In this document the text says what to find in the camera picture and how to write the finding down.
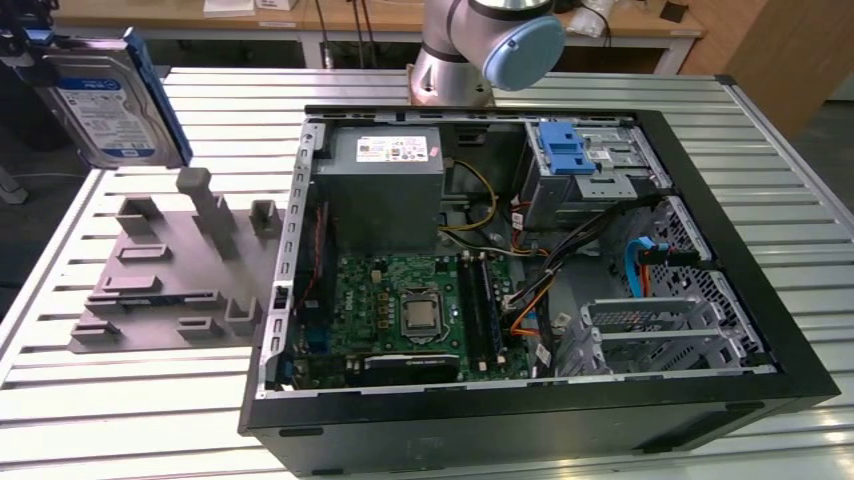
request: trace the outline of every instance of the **aluminum table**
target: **aluminum table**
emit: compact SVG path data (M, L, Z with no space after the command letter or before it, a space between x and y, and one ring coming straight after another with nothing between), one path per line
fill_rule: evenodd
M401 71L174 69L165 89L210 187L233 208L288 199L305 104L398 105ZM711 77L555 74L499 106L664 112L842 395L692 452L456 468L378 478L719 479L854 476L854 221L737 87ZM76 356L122 195L190 208L174 173L89 174L0 326L0 479L288 478L236 433L249 348Z

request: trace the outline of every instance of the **hard drive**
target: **hard drive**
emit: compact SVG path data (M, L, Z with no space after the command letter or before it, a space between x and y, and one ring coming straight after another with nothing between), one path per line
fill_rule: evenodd
M189 142L132 29L121 39L56 37L44 59L58 82L38 93L93 167L186 165Z

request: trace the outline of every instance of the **wooden desk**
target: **wooden desk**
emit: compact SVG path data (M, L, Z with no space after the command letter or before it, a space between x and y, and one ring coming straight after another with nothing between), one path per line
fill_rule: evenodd
M302 54L306 64L320 65L320 19L316 8L313 8L313 1L310 3L312 5L305 9L305 16L301 21L301 29L305 33L300 37L304 42ZM320 0L320 6L322 8L325 28L329 31L329 40L356 40L352 5L345 0ZM376 41L420 43L421 2L415 0L368 0L368 10ZM559 15L564 26L569 24L573 15L573 12ZM358 9L362 36L366 39L364 18L361 17L361 9ZM629 4L619 4L613 8L608 17L608 24L615 47L664 50L655 67L655 73L661 75L675 75L679 72L693 40L705 33L705 29L689 14L685 15L681 23L672 23L645 14ZM603 38L567 35L565 45L599 47L603 41Z
M320 20L317 11L312 5L305 10L301 28L305 30L320 30ZM370 13L370 26L374 32L419 32L421 31L421 19L424 15L423 1L429 0L368 0L368 10ZM354 31L356 23L352 16L352 7L345 0L320 0L322 9L322 19L326 30ZM575 13L557 15L564 26L568 26ZM364 29L364 19L361 9L358 9L361 28ZM667 20L647 15L633 5L617 5L608 17L611 33L613 37L687 37L697 38L705 33L705 29L699 24L691 14L685 14L681 23L672 23Z
M53 15L58 33L117 35L133 26L142 37L150 39L294 40L302 46L305 66L322 66L322 37L313 0L300 0L289 12L258 9L253 16L234 18L204 18L204 0L60 0L60 5ZM352 4L345 0L320 0L320 6L329 39L354 41ZM376 41L420 43L421 2L368 0L368 10ZM365 33L361 9L358 15ZM568 25L572 15L560 15L564 25ZM633 5L617 5L608 22L615 47L665 51L655 68L659 74L677 73L693 40L705 33L689 15L681 23L672 23L647 15ZM601 38L567 35L567 46L597 47L601 43Z
M248 17L205 18L204 0L60 0L60 33L104 34L136 27L145 38L173 40L298 40L309 1L288 12L254 10Z

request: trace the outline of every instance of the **black plastic frame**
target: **black plastic frame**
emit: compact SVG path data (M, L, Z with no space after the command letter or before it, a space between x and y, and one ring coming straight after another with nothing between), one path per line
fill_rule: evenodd
M676 192L705 238L723 273L753 321L779 373L724 377L648 379L641 382L555 384L493 390L440 390L382 395L320 394L312 398L254 399L260 347L253 349L240 431L261 428L314 428L322 425L427 420L492 415L515 415L604 408L636 408L691 403L721 403L725 411L759 411L765 400L783 406L761 415L800 410L839 394L812 348L771 287L735 227L681 148L667 121L656 111L544 108L447 108L411 106L308 106L305 113L329 115L338 125L344 114L360 119L390 113L397 120L408 113L435 115L467 113L479 119L488 114L501 119L531 116L617 116L633 118L676 186ZM724 428L727 422L713 430ZM668 450L664 445L644 451Z

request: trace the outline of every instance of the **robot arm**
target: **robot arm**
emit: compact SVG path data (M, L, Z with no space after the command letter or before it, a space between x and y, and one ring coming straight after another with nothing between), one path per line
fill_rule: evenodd
M529 87L551 70L564 33L553 0L429 0L409 77L417 105L481 106Z

